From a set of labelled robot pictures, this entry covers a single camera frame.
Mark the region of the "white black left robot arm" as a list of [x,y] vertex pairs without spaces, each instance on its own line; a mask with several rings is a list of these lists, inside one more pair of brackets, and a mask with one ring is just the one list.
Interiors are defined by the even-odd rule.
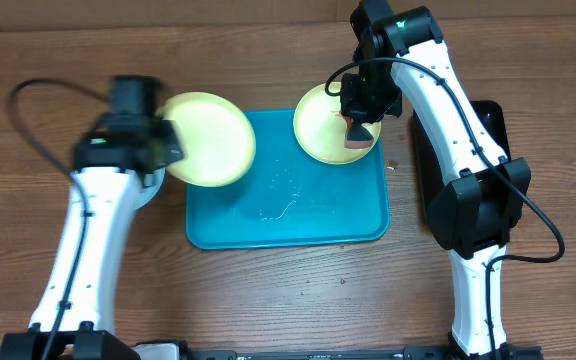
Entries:
[[[59,161],[21,117],[20,93],[57,85],[108,108]],[[114,306],[122,256],[140,208],[159,192],[166,168],[184,157],[170,121],[157,112],[165,85],[157,78],[118,75],[103,94],[58,78],[16,85],[6,110],[11,125],[70,182],[68,209],[49,281],[26,331],[2,338],[2,359],[177,359],[165,341],[131,346],[115,335]]]

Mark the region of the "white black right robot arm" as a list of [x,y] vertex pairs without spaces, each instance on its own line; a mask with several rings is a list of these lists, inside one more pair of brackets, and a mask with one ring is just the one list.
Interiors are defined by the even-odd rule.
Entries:
[[537,359],[508,344],[501,319],[501,256],[521,217],[530,169],[511,158],[499,106],[483,113],[465,95],[439,25],[425,7],[396,14],[362,1],[350,16],[358,40],[355,74],[342,78],[348,142],[365,125],[413,107],[411,126],[425,224],[449,253],[455,317],[449,335],[459,359]]

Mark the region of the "red black sponge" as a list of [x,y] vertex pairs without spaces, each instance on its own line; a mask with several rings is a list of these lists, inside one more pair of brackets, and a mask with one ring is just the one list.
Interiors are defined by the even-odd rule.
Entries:
[[351,118],[345,117],[346,138],[344,147],[347,149],[370,148],[374,143],[373,135],[360,123],[354,122]]

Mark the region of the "yellow plate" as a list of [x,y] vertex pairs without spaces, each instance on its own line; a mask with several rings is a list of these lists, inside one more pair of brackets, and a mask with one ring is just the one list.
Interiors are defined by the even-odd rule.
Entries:
[[362,124],[373,137],[372,143],[367,145],[361,140],[360,147],[349,147],[349,124],[341,114],[340,98],[327,95],[324,84],[312,88],[301,98],[293,118],[294,134],[302,149],[312,158],[333,165],[363,158],[376,145],[381,133],[380,122]]
[[221,187],[238,181],[251,168],[256,138],[246,115],[229,100],[205,92],[187,92],[166,100],[157,114],[169,121],[183,158],[167,166],[188,184]]

